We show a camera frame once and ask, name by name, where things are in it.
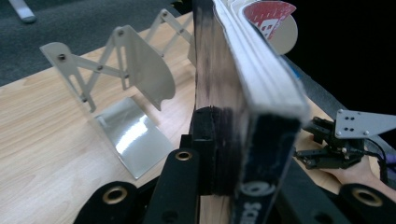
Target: metal bracket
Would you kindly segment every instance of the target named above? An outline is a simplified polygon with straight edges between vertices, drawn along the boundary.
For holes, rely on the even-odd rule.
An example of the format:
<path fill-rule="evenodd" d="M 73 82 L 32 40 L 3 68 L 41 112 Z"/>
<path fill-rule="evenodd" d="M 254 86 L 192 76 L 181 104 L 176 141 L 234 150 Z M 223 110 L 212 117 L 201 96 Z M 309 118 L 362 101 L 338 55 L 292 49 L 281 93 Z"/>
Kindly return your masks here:
<path fill-rule="evenodd" d="M 396 128 L 396 116 L 340 109 L 335 122 L 335 137 L 367 138 Z"/>
<path fill-rule="evenodd" d="M 100 74 L 119 77 L 124 90 L 136 86 L 160 111 L 161 101 L 173 98 L 176 92 L 172 73 L 163 58 L 129 25 L 117 27 L 113 31 L 99 62 L 72 54 L 62 43 L 50 43 L 40 49 L 51 64 L 58 68 L 80 100 L 89 103 L 91 112 L 96 109 L 96 105 L 90 92 Z M 106 65 L 113 49 L 117 51 L 118 68 Z M 79 67 L 92 70 L 87 83 L 78 71 Z M 82 92 L 77 91 L 71 76 L 76 78 Z"/>
<path fill-rule="evenodd" d="M 149 29 L 148 34 L 145 37 L 146 42 L 149 43 L 149 41 L 152 39 L 154 34 L 157 32 L 158 28 L 160 27 L 161 23 L 166 22 L 168 23 L 175 31 L 176 33 L 173 35 L 171 40 L 166 44 L 166 46 L 159 50 L 157 49 L 157 52 L 163 57 L 165 53 L 175 45 L 177 39 L 179 36 L 183 37 L 187 42 L 190 43 L 190 48 L 189 48 L 189 55 L 188 58 L 191 61 L 191 63 L 195 66 L 195 40 L 194 36 L 190 34 L 190 32 L 186 29 L 187 26 L 192 22 L 192 14 L 184 21 L 183 24 L 180 24 L 177 19 L 166 9 L 162 9 L 161 12 L 157 15 L 156 19 L 154 22 L 151 24 L 151 27 Z"/>

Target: gray carpet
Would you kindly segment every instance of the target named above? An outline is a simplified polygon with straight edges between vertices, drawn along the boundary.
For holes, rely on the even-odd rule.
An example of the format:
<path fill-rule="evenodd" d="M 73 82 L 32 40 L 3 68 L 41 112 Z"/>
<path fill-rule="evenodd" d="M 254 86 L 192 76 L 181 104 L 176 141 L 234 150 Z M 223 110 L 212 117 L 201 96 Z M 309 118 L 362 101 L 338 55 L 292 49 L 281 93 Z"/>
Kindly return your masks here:
<path fill-rule="evenodd" d="M 175 17 L 174 0 L 25 0 L 37 16 L 23 23 L 11 4 L 0 1 L 0 86 L 51 67 L 40 51 L 50 42 L 81 55 L 106 44 L 117 26 L 137 32 L 150 27 L 161 9 Z"/>

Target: screw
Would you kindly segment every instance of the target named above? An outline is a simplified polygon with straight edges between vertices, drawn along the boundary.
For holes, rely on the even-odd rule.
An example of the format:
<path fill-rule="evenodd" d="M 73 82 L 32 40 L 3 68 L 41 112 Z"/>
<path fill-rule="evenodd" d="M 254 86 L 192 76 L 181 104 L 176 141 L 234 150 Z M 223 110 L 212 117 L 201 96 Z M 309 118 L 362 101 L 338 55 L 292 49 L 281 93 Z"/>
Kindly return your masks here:
<path fill-rule="evenodd" d="M 58 55 L 58 60 L 59 60 L 59 61 L 64 61 L 64 60 L 66 60 L 66 55 L 64 55 L 64 54 Z"/>

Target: book spine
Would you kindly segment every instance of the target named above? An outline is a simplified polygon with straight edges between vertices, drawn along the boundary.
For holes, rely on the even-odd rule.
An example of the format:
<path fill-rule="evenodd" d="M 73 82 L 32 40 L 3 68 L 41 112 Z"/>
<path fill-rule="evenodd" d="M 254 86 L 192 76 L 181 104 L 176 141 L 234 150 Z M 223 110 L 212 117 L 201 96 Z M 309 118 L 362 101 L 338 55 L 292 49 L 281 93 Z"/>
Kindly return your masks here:
<path fill-rule="evenodd" d="M 232 202 L 232 222 L 264 223 L 275 204 L 301 128 L 297 119 L 261 115 L 252 125 L 242 175 Z"/>

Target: black plastic part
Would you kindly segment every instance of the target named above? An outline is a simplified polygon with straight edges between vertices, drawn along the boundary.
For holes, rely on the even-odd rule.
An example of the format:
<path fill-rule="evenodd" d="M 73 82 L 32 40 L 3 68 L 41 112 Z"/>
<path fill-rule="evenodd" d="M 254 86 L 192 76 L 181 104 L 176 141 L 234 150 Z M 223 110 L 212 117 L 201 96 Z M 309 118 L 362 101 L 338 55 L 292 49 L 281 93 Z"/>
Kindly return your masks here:
<path fill-rule="evenodd" d="M 334 203 L 353 223 L 393 224 L 396 222 L 396 203 L 368 186 L 344 185 Z"/>
<path fill-rule="evenodd" d="M 103 185 L 84 204 L 75 224 L 133 223 L 137 188 L 127 182 L 115 181 Z"/>
<path fill-rule="evenodd" d="M 364 139 L 336 138 L 335 122 L 314 117 L 303 127 L 305 131 L 314 135 L 314 142 L 323 144 L 324 141 L 327 144 L 322 149 L 294 152 L 293 156 L 301 161 L 306 169 L 346 169 L 361 161 L 364 156 Z"/>
<path fill-rule="evenodd" d="M 199 155 L 195 150 L 172 151 L 153 192 L 144 224 L 199 223 Z"/>
<path fill-rule="evenodd" d="M 350 223 L 296 161 L 290 163 L 275 209 L 268 223 Z"/>
<path fill-rule="evenodd" d="M 199 152 L 201 159 L 200 195 L 210 195 L 214 188 L 216 145 L 212 116 L 212 108 L 204 107 L 194 111 L 192 117 L 191 148 Z"/>
<path fill-rule="evenodd" d="M 182 134 L 179 148 L 191 148 L 191 145 L 192 145 L 192 135 Z"/>
<path fill-rule="evenodd" d="M 137 197 L 134 202 L 131 202 L 134 204 L 134 207 L 131 211 L 131 222 L 128 224 L 140 224 L 143 222 L 152 194 L 157 186 L 158 179 L 159 177 L 157 176 L 137 189 Z"/>

